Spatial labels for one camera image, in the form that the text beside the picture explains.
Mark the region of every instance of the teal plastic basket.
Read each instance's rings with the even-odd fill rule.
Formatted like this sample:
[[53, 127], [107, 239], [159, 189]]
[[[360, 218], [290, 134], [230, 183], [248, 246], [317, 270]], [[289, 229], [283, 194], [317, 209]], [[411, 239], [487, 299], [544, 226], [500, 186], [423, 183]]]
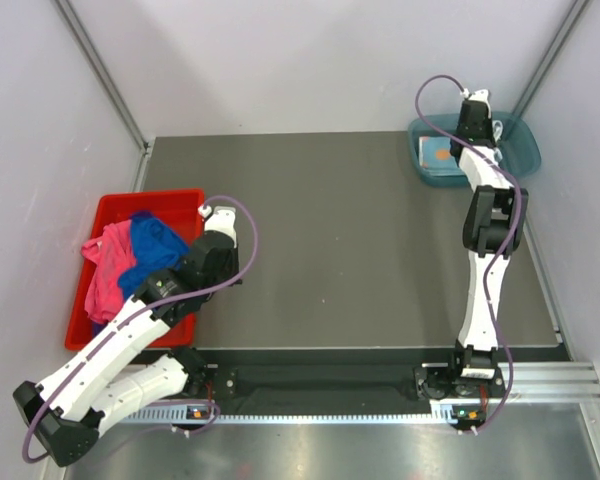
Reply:
[[[454, 133], [458, 125], [458, 117], [459, 114], [446, 114], [431, 115], [427, 119], [445, 132]], [[502, 139], [498, 143], [498, 147], [502, 152], [500, 166], [516, 178], [526, 177], [537, 171], [541, 164], [540, 150], [527, 124], [520, 118], [506, 112], [493, 112], [492, 117], [493, 120], [500, 120], [503, 126]], [[464, 175], [435, 177], [420, 166], [418, 159], [420, 137], [440, 136], [438, 132], [432, 130], [431, 127], [418, 118], [409, 125], [408, 135], [411, 144], [411, 160], [423, 182], [432, 187], [464, 187], [469, 185], [469, 181]]]

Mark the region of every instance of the purple cable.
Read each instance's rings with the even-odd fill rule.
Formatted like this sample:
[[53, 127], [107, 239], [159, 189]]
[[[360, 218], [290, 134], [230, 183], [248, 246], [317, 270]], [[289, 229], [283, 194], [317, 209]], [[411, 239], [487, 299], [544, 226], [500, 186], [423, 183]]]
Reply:
[[173, 401], [168, 401], [168, 402], [163, 402], [163, 403], [156, 402], [156, 403], [152, 403], [149, 406], [159, 406], [159, 405], [163, 405], [163, 404], [164, 405], [204, 405], [205, 407], [212, 409], [214, 414], [213, 414], [213, 417], [211, 417], [207, 423], [205, 423], [204, 425], [202, 425], [200, 428], [198, 428], [196, 430], [184, 430], [184, 429], [181, 429], [178, 427], [174, 427], [172, 425], [156, 425], [153, 427], [149, 427], [149, 428], [140, 430], [139, 432], [136, 432], [133, 435], [129, 436], [129, 438], [120, 442], [120, 444], [118, 444], [116, 447], [111, 449], [109, 451], [109, 453], [107, 453], [107, 455], [99, 462], [97, 462], [93, 465], [87, 465], [87, 468], [89, 470], [96, 470], [96, 469], [100, 468], [105, 462], [108, 462], [111, 459], [111, 457], [113, 457], [116, 453], [118, 453], [124, 447], [126, 447], [131, 442], [134, 442], [138, 438], [140, 438], [143, 435], [150, 433], [150, 432], [173, 430], [175, 428], [177, 431], [183, 432], [183, 434], [185, 436], [186, 436], [186, 432], [189, 432], [190, 436], [198, 435], [198, 434], [208, 430], [214, 423], [216, 423], [216, 421], [222, 414], [222, 410], [220, 410], [220, 405], [218, 405], [217, 403], [210, 402], [208, 400], [199, 400], [199, 399], [195, 399], [195, 398], [190, 398], [188, 400], [173, 400]]
[[520, 190], [520, 185], [518, 184], [517, 180], [515, 179], [515, 177], [513, 175], [511, 175], [509, 172], [501, 169], [498, 165], [496, 165], [491, 160], [489, 160], [485, 155], [483, 155], [477, 148], [475, 148], [470, 143], [465, 142], [461, 138], [458, 138], [455, 135], [448, 133], [439, 127], [436, 127], [433, 123], [431, 123], [422, 114], [422, 111], [420, 110], [420, 94], [422, 93], [422, 91], [425, 89], [425, 87], [427, 85], [429, 85], [434, 80], [438, 80], [438, 79], [450, 80], [456, 84], [456, 86], [460, 89], [460, 91], [464, 91], [464, 87], [462, 86], [462, 84], [457, 79], [452, 77], [451, 75], [435, 75], [435, 76], [431, 77], [430, 79], [428, 79], [426, 82], [424, 82], [422, 84], [422, 86], [418, 89], [418, 93], [416, 93], [416, 102], [415, 102], [416, 105], [415, 106], [416, 106], [416, 112], [418, 113], [418, 117], [420, 117], [420, 119], [427, 126], [432, 128], [436, 132], [440, 133], [441, 135], [444, 135], [445, 137], [449, 137], [451, 140], [459, 143], [460, 145], [462, 145], [465, 148], [468, 148], [473, 153], [475, 153], [478, 156], [480, 156], [481, 158], [483, 158], [485, 160], [485, 162], [487, 162], [491, 168], [493, 168], [496, 172], [501, 174], [504, 178], [506, 178], [511, 183], [511, 185], [513, 185], [513, 190], [514, 190], [513, 219], [511, 222], [511, 228], [507, 232], [507, 235], [504, 238], [504, 240], [502, 241], [502, 244], [500, 244], [500, 246], [498, 247], [498, 250], [496, 250], [496, 253], [493, 256], [493, 259], [487, 265], [487, 269], [485, 270], [484, 276], [482, 277], [482, 286], [484, 287], [485, 296], [487, 297], [487, 304], [489, 307], [489, 316], [491, 317], [491, 323], [493, 324], [493, 328], [496, 332], [496, 339], [498, 340], [498, 343], [500, 343], [502, 345], [502, 348], [504, 349], [504, 353], [507, 356], [507, 362], [509, 364], [509, 381], [507, 382], [507, 388], [505, 389], [504, 395], [502, 396], [502, 400], [500, 400], [500, 403], [498, 403], [498, 406], [495, 408], [495, 410], [489, 416], [489, 418], [487, 418], [485, 420], [485, 422], [479, 428], [476, 429], [479, 432], [479, 431], [482, 431], [485, 428], [487, 428], [487, 426], [489, 426], [491, 424], [493, 419], [500, 413], [500, 411], [504, 407], [507, 399], [509, 398], [509, 395], [511, 394], [511, 389], [513, 388], [513, 356], [511, 355], [511, 349], [509, 348], [509, 345], [507, 345], [507, 343], [504, 341], [504, 336], [502, 335], [502, 330], [500, 329], [500, 325], [498, 325], [498, 322], [496, 319], [496, 313], [493, 309], [491, 294], [489, 293], [489, 284], [488, 284], [487, 280], [489, 278], [489, 272], [495, 265], [498, 258], [500, 258], [502, 256], [502, 254], [504, 253], [504, 251], [507, 248], [507, 246], [509, 245], [509, 243], [513, 240], [513, 236], [515, 235], [515, 232], [518, 229], [518, 225], [520, 223], [520, 216], [522, 214], [522, 202], [521, 202], [522, 191]]
[[[202, 297], [205, 295], [209, 295], [211, 293], [215, 293], [219, 290], [222, 290], [225, 287], [233, 285], [235, 282], [240, 280], [249, 271], [249, 269], [253, 265], [253, 262], [256, 259], [256, 255], [258, 254], [258, 228], [256, 227], [256, 222], [253, 219], [253, 216], [251, 215], [251, 213], [249, 212], [247, 207], [245, 207], [241, 202], [239, 202], [238, 200], [236, 200], [233, 197], [229, 197], [226, 195], [215, 195], [215, 196], [207, 199], [207, 201], [204, 204], [208, 205], [209, 203], [215, 202], [218, 200], [232, 203], [233, 205], [238, 207], [242, 211], [242, 213], [245, 215], [245, 217], [247, 217], [247, 219], [249, 220], [249, 223], [251, 224], [251, 229], [253, 231], [253, 249], [251, 252], [251, 258], [249, 258], [249, 261], [244, 266], [244, 268], [242, 270], [240, 270], [237, 274], [235, 274], [233, 277], [231, 277], [229, 280], [219, 283], [218, 285], [214, 285], [213, 287], [204, 288], [202, 290], [196, 290], [195, 292], [174, 295], [173, 297], [164, 298], [162, 300], [158, 300], [156, 302], [150, 303], [149, 305], [134, 312], [132, 315], [129, 315], [129, 317], [127, 317], [124, 321], [122, 321], [120, 323], [120, 325], [118, 325], [118, 327], [117, 327], [118, 332], [120, 330], [122, 330], [124, 327], [126, 327], [127, 325], [129, 325], [129, 323], [134, 318], [137, 318], [139, 315], [142, 315], [143, 313], [145, 313], [149, 310], [153, 310], [154, 308], [157, 308], [162, 305], [169, 304], [169, 303], [179, 302], [181, 300], [188, 300], [190, 298]], [[114, 336], [115, 336], [115, 334], [113, 334], [113, 333], [110, 333], [109, 335], [107, 335], [98, 345], [95, 346], [95, 348], [91, 351], [91, 353], [89, 355], [87, 355], [87, 360], [91, 360], [91, 358], [93, 358], [93, 356], [98, 351], [100, 351], [102, 349], [102, 347], [104, 347], [109, 342], [109, 340], [111, 340]], [[31, 420], [31, 423], [29, 424], [29, 428], [27, 429], [27, 433], [25, 434], [24, 442], [22, 444], [22, 459], [26, 463], [37, 463], [49, 455], [49, 453], [44, 453], [44, 454], [40, 455], [39, 457], [32, 458], [29, 455], [29, 447], [31, 445], [31, 439], [33, 438], [36, 428], [38, 428], [38, 424], [40, 423], [40, 420], [42, 419], [44, 413], [49, 409], [49, 407], [55, 401], [55, 399], [58, 397], [58, 395], [60, 395], [60, 393], [66, 388], [66, 386], [69, 385], [69, 383], [71, 383], [71, 381], [75, 378], [75, 376], [78, 374], [78, 372], [80, 372], [80, 370], [82, 370], [82, 368], [85, 365], [86, 365], [86, 362], [79, 363], [76, 366], [76, 368], [74, 368], [73, 371], [69, 375], [67, 375], [67, 378], [65, 378], [64, 381], [60, 385], [58, 385], [58, 388], [56, 388], [56, 390], [49, 396], [49, 398], [42, 404], [42, 406], [38, 409], [38, 411], [34, 415], [33, 419]]]

